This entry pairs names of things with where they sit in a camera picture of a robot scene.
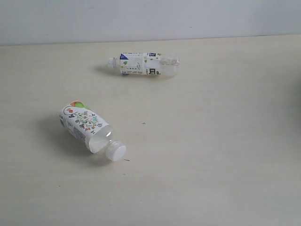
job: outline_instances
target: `lying bottle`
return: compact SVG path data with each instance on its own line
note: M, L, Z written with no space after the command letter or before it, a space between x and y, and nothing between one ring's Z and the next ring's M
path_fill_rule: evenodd
M59 118L61 124L76 139L85 143L92 153L103 150L111 161L118 161L125 154L126 146L121 141L113 140L112 127L80 101L64 107Z
M122 74L165 74L175 76L180 65L176 55L161 53L122 53L109 58L109 68L118 68Z

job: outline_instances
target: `table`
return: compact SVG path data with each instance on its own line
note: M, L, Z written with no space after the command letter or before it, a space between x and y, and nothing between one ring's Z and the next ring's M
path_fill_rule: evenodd
M178 53L179 75L107 69L128 51ZM125 160L61 126L74 100ZM299 35L3 46L0 105L2 226L301 224Z

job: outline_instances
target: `bottle cap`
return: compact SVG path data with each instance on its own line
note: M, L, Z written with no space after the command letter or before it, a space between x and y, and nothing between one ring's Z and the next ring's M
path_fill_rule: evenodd
M113 141L109 144L106 156L111 161L118 161L125 154L127 147L121 141Z
M115 58L109 58L108 67L115 68Z

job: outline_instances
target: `white wall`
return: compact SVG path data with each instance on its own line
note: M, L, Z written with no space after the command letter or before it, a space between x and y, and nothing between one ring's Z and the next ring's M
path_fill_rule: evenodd
M0 45L301 33L301 0L0 0Z

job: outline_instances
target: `bottle label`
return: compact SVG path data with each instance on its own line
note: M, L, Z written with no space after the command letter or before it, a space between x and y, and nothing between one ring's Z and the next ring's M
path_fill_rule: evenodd
M64 107L60 114L61 124L89 147L90 138L108 123L80 101L74 101Z
M161 74L160 53L122 53L120 55L123 74Z

